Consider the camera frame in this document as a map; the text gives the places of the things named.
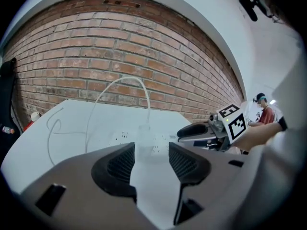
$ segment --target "ceiling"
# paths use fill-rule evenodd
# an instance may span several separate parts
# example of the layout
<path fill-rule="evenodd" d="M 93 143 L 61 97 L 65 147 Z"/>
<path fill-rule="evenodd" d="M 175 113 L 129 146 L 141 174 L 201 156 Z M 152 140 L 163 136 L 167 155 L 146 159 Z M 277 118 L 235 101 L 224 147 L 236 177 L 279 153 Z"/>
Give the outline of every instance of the ceiling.
<path fill-rule="evenodd" d="M 258 21 L 253 22 L 239 2 L 238 6 L 251 28 L 256 49 L 253 83 L 247 90 L 247 96 L 252 99 L 263 92 L 271 100 L 273 90 L 296 62 L 303 44 L 293 29 L 273 23 L 257 7 L 254 11 Z"/>

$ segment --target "red shirt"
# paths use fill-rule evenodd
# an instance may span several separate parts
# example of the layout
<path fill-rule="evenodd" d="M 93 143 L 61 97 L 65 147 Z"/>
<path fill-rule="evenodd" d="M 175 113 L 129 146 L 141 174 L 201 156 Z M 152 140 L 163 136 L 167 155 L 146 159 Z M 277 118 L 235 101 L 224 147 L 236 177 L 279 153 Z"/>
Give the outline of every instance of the red shirt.
<path fill-rule="evenodd" d="M 269 124 L 274 122 L 274 111 L 270 107 L 266 107 L 259 119 L 259 123 Z"/>

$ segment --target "table top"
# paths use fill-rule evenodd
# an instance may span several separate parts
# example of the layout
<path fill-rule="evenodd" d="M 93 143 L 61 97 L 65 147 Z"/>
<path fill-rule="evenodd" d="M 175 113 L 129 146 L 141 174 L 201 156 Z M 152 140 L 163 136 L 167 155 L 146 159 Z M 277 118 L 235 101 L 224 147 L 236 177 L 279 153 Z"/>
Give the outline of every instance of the table top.
<path fill-rule="evenodd" d="M 53 165 L 85 153 L 85 131 L 94 103 L 66 100 L 40 117 L 15 142 L 6 155 L 1 171 L 10 188 L 21 193 Z M 147 109 L 98 103 L 88 130 L 88 152 L 136 141 L 139 125 L 145 123 Z M 150 127 L 155 137 L 154 153 L 168 154 L 168 143 L 177 140 L 177 131 L 190 122 L 180 113 L 151 110 Z"/>

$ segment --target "black chair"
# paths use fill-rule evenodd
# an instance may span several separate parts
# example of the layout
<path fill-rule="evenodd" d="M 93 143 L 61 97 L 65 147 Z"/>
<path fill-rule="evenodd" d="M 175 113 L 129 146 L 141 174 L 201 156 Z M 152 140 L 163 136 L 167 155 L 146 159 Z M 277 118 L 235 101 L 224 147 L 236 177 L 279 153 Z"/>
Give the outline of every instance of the black chair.
<path fill-rule="evenodd" d="M 20 131 L 14 123 L 11 115 L 12 94 L 16 73 L 16 58 L 4 62 L 0 68 L 0 164 L 5 155 L 20 136 Z M 14 134 L 6 134 L 2 132 L 3 126 L 13 128 Z"/>

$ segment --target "white table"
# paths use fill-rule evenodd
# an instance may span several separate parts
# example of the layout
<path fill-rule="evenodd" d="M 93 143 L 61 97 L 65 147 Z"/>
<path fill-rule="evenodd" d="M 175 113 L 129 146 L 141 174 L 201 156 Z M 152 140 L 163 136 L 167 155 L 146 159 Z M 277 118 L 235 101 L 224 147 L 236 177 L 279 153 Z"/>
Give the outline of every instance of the white table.
<path fill-rule="evenodd" d="M 47 152 L 49 135 L 47 121 L 50 117 L 49 128 L 53 126 L 57 119 L 60 119 L 61 128 L 59 129 L 59 124 L 56 124 L 53 132 L 64 133 L 51 134 L 49 150 L 54 163 L 57 164 L 85 152 L 86 124 L 93 105 L 94 103 L 66 100 L 44 114 L 20 136 L 9 150 L 1 166 L 1 171 L 13 191 L 20 194 L 29 184 L 53 167 Z M 135 142 L 138 127 L 145 123 L 146 116 L 147 109 L 98 103 L 89 125 L 88 152 Z M 172 195 L 176 200 L 177 195 L 174 192 L 174 187 L 179 193 L 180 184 L 178 184 L 179 180 L 168 163 L 168 143 L 170 141 L 176 142 L 177 131 L 189 124 L 190 122 L 180 113 L 151 110 L 150 127 L 154 134 L 153 156 L 148 160 L 148 163 L 142 161 L 142 163 L 137 164 L 136 162 L 133 168 L 130 183 L 137 188 L 137 191 L 137 184 L 140 183 L 139 178 L 146 178 L 143 175 L 145 170 L 142 170 L 142 166 L 147 167 L 149 163 L 151 165 L 158 163 L 160 164 L 159 169 L 164 170 L 164 172 L 155 170 L 156 180 L 173 181 L 173 186 L 166 190 L 173 191 Z M 140 196 L 141 190 L 145 192 L 144 197 L 148 198 L 150 192 L 144 188 L 144 184 L 138 191 Z M 158 196 L 159 191 L 154 190 L 152 194 Z M 138 202 L 143 204 L 142 206 L 138 205 L 140 209 L 146 208 L 146 202 L 144 203 L 141 200 L 138 200 Z M 163 213 L 161 216 L 172 215 L 173 208 L 169 208 L 169 212 Z M 159 221 L 161 217 L 155 215 L 151 221 L 156 221 L 155 218 Z M 163 226 L 169 227 L 173 219 L 173 216 L 171 216 L 169 219 L 161 220 L 157 223 L 157 226 L 161 229 L 164 228 Z"/>

